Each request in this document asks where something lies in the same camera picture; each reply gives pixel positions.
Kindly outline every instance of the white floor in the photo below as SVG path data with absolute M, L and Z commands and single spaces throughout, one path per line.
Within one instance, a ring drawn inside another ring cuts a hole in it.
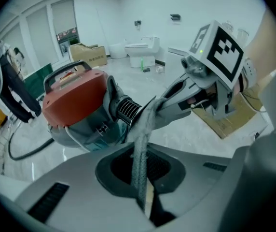
M 109 59 L 108 64 L 99 69 L 112 74 L 124 93 L 141 105 L 146 104 L 155 95 L 160 96 L 165 90 L 165 73 L 157 73 L 155 67 L 151 67 L 150 72 L 131 68 L 129 58 Z M 265 126 L 262 117 L 256 115 L 244 127 L 221 140 L 207 124 L 192 113 L 165 128 L 153 131 L 150 141 L 182 151 L 231 158 L 238 147 L 251 144 L 253 134 Z M 50 135 L 47 131 L 47 122 L 41 115 L 31 125 L 20 126 L 12 140 L 12 154 L 14 156 L 25 154 L 48 138 Z M 0 164 L 0 173 L 3 171 L 5 176 L 31 182 L 69 158 L 83 153 L 78 148 L 66 148 L 52 143 L 28 159 L 13 161 L 6 151 L 4 165 Z

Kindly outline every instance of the toilet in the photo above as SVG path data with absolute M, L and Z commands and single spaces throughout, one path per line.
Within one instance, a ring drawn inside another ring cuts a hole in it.
M 130 65 L 133 68 L 140 68 L 155 65 L 155 54 L 159 51 L 159 38 L 144 36 L 139 43 L 125 45 L 125 52 L 130 57 Z

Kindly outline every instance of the gray fabric strap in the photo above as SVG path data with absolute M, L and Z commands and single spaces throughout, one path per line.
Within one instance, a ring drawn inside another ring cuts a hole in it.
M 155 128 L 156 110 L 165 100 L 160 98 L 150 102 L 127 136 L 127 142 L 134 142 L 131 185 L 138 190 L 138 201 L 143 211 L 147 190 L 147 144 Z

